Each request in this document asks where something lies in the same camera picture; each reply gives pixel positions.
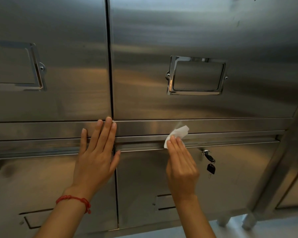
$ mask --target drawer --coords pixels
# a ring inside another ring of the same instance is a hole
[[[72,183],[76,157],[0,159],[0,237],[32,237]],[[94,196],[91,210],[77,234],[118,228],[114,178]]]
[[[193,147],[188,150],[200,171],[196,193],[203,212],[212,219],[246,213],[278,143],[191,144]],[[216,160],[216,173],[211,179],[207,171],[209,161],[202,155],[205,149]],[[167,150],[121,150],[117,168],[119,227],[179,219],[167,186]]]

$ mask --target white tissue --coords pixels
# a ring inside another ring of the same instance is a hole
[[[189,128],[187,126],[183,126],[181,128],[175,129],[169,134],[165,140],[164,148],[167,148],[167,141],[170,139],[171,135],[175,137],[180,137],[181,139],[189,133]]]

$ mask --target cabinet leg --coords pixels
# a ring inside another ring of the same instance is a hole
[[[257,223],[257,220],[253,214],[247,214],[243,216],[242,228],[244,230],[251,230]]]
[[[231,219],[230,216],[223,216],[221,218],[219,218],[216,223],[221,226],[221,227],[225,227],[227,225],[227,223],[229,222],[229,220]]]

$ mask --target finger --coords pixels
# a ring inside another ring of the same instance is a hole
[[[168,177],[171,176],[171,160],[170,159],[168,160],[168,163],[167,163],[166,173],[167,173]]]
[[[179,160],[178,154],[177,154],[173,144],[171,143],[171,140],[167,141],[167,148],[168,148],[168,152],[170,155],[171,167],[179,168],[180,160]]]
[[[115,136],[116,136],[117,124],[113,122],[111,124],[111,129],[109,131],[109,135],[104,147],[104,152],[110,154],[112,151],[112,147],[114,146]]]
[[[180,150],[180,148],[177,144],[177,141],[176,141],[176,139],[173,135],[171,136],[170,140],[171,140],[171,143],[173,144],[173,147],[174,147],[175,151],[178,154],[180,164],[182,165],[183,162],[184,162],[184,157],[183,157],[183,154],[182,154],[182,152],[181,152],[181,150]]]
[[[108,134],[111,129],[111,123],[112,123],[111,117],[107,117],[104,128],[99,136],[99,139],[95,148],[95,152],[97,154],[102,153],[104,150],[105,144],[107,142]]]
[[[114,158],[112,159],[111,161],[111,164],[110,164],[110,167],[109,167],[109,173],[112,174],[114,173],[115,169],[117,168],[118,164],[119,164],[119,161],[120,161],[120,150],[118,150],[116,153],[115,153],[115,156]]]
[[[102,129],[102,125],[103,125],[103,121],[98,120],[97,124],[96,124],[96,127],[95,127],[95,130],[94,130],[94,132],[91,136],[91,140],[90,140],[90,143],[88,145],[88,149],[87,149],[87,151],[90,152],[90,153],[95,149],[95,147],[97,145],[100,130]]]
[[[196,163],[193,160],[190,152],[188,151],[188,149],[186,148],[186,146],[184,145],[184,143],[182,142],[182,140],[179,137],[177,138],[177,144],[178,144],[185,160],[187,161],[187,163],[196,166]]]
[[[87,146],[87,130],[82,129],[81,132],[81,144],[79,148],[79,154],[82,155],[86,151],[86,146]]]

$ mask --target metal key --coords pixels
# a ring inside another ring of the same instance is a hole
[[[207,171],[210,172],[209,179],[211,178],[211,175],[215,174],[215,166],[211,163],[207,165]]]

